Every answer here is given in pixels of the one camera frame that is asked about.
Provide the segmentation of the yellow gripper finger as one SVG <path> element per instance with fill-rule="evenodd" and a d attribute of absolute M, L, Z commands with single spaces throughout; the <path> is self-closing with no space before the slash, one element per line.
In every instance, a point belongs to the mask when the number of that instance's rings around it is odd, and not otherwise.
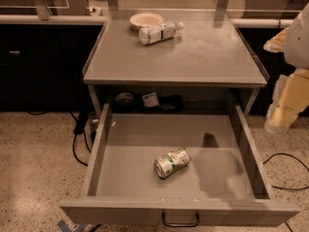
<path fill-rule="evenodd" d="M 264 50 L 272 53 L 279 53 L 285 50 L 286 38 L 289 28 L 281 30 L 264 44 Z"/>
<path fill-rule="evenodd" d="M 287 131 L 308 106 L 309 71 L 296 69 L 289 76 L 281 74 L 274 87 L 272 104 L 268 108 L 266 131 L 270 133 Z"/>

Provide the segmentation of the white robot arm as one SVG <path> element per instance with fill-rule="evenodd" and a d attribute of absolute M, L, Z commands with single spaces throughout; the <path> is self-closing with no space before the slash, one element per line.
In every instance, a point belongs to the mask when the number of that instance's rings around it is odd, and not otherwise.
<path fill-rule="evenodd" d="M 309 5 L 290 26 L 268 40 L 264 50 L 283 52 L 285 62 L 295 68 L 289 76 L 279 76 L 267 111 L 266 131 L 280 133 L 309 106 Z"/>

